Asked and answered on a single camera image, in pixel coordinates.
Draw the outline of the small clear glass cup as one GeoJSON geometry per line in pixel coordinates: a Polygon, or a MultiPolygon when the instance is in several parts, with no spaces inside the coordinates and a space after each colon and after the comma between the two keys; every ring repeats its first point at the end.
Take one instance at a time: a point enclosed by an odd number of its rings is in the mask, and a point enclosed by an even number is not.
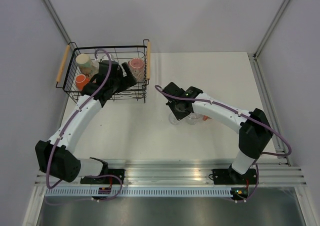
{"type": "Polygon", "coordinates": [[[173,113],[169,114],[168,120],[172,125],[178,125],[180,123],[180,120],[178,120],[173,113]]]}

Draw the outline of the faceted clear glass cup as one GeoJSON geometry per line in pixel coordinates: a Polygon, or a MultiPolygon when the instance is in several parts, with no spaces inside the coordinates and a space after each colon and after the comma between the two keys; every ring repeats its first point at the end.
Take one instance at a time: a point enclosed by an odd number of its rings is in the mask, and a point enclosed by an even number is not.
{"type": "Polygon", "coordinates": [[[202,119],[202,115],[198,113],[190,113],[187,118],[186,122],[190,125],[196,124],[199,120],[202,119]]]}

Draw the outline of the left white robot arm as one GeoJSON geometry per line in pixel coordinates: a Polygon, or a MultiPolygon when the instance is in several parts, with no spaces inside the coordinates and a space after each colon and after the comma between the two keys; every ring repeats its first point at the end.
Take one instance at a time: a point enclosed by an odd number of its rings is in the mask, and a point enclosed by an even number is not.
{"type": "Polygon", "coordinates": [[[97,158],[81,161],[73,153],[84,130],[106,102],[136,83],[126,62],[101,61],[98,73],[83,87],[66,122],[47,141],[37,142],[35,152],[40,171],[47,177],[69,183],[77,177],[92,178],[98,184],[106,183],[109,179],[107,162],[97,158]]]}

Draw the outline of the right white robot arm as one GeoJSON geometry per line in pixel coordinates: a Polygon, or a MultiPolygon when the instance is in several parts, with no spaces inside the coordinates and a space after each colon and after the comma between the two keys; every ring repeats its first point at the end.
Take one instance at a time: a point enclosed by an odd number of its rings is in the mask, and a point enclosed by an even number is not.
{"type": "Polygon", "coordinates": [[[235,184],[241,183],[274,135],[265,113],[258,108],[247,111],[226,105],[192,86],[183,90],[171,82],[165,88],[155,88],[168,100],[167,106],[178,121],[192,113],[200,114],[238,134],[239,152],[229,167],[228,178],[235,184]]]}

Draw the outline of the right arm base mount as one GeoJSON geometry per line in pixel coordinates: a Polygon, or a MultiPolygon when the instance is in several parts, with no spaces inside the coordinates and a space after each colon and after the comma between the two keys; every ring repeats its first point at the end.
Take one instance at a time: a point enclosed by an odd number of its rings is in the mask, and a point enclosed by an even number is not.
{"type": "Polygon", "coordinates": [[[258,174],[256,169],[251,168],[241,175],[229,167],[212,169],[208,178],[215,185],[255,185],[258,181],[258,174]]]}

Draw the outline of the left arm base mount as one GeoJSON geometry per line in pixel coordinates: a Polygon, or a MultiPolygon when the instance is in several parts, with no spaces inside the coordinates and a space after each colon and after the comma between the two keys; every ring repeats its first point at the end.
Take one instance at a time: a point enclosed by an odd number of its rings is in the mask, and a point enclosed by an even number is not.
{"type": "Polygon", "coordinates": [[[120,185],[119,180],[123,183],[125,179],[125,169],[109,169],[108,176],[100,178],[83,177],[80,183],[83,185],[120,185]]]}

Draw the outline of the pink patterned ceramic mug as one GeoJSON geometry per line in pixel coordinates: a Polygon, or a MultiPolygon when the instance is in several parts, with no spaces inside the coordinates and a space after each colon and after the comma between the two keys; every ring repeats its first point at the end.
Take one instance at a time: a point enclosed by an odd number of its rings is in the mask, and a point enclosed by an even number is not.
{"type": "Polygon", "coordinates": [[[133,76],[136,78],[136,81],[143,82],[145,72],[144,61],[140,58],[133,58],[128,62],[128,66],[133,76]]]}

